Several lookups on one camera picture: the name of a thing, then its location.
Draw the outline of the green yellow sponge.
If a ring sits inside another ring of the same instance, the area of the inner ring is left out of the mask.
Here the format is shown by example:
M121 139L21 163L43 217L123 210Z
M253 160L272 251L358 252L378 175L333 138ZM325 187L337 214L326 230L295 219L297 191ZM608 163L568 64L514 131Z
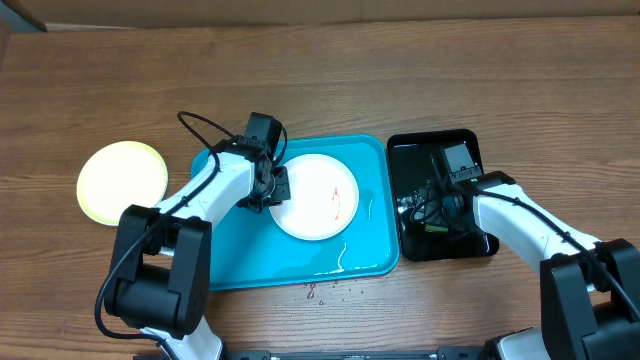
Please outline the green yellow sponge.
M447 234L449 232L449 228L447 226L434 225L434 224L425 224L424 230L428 233L435 233L435 234Z

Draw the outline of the white plate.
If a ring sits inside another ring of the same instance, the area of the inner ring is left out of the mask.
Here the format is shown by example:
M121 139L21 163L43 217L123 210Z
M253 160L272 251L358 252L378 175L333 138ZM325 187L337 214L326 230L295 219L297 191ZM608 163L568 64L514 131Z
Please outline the white plate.
M345 230L355 218L359 188L341 161L323 154L304 154L285 164L290 198L270 209L288 235L321 241Z

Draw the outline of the yellow plate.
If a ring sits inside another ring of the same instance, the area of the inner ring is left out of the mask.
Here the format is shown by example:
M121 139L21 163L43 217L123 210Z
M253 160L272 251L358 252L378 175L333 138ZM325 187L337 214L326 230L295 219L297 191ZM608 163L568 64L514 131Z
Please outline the yellow plate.
M112 143L93 154L76 185L81 210L91 220L116 226L131 205L151 207L168 187L168 168L151 146L137 141Z

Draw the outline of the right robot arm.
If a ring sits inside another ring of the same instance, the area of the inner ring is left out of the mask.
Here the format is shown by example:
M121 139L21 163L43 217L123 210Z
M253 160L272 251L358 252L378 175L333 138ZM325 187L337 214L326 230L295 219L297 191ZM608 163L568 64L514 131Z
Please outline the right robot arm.
M452 224L496 237L539 276L541 325L485 344L485 359L636 359L639 251L603 242L536 204L501 171L453 174L410 212L421 225L452 204Z

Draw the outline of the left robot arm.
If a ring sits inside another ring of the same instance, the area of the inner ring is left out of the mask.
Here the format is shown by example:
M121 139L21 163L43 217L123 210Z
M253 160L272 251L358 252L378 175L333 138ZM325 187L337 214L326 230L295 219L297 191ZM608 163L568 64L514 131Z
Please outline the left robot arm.
M287 170L266 150L212 152L181 190L153 207L121 215L110 268L94 308L99 331L117 340L150 340L167 359L220 359L209 327L211 243L234 207L251 211L290 197Z

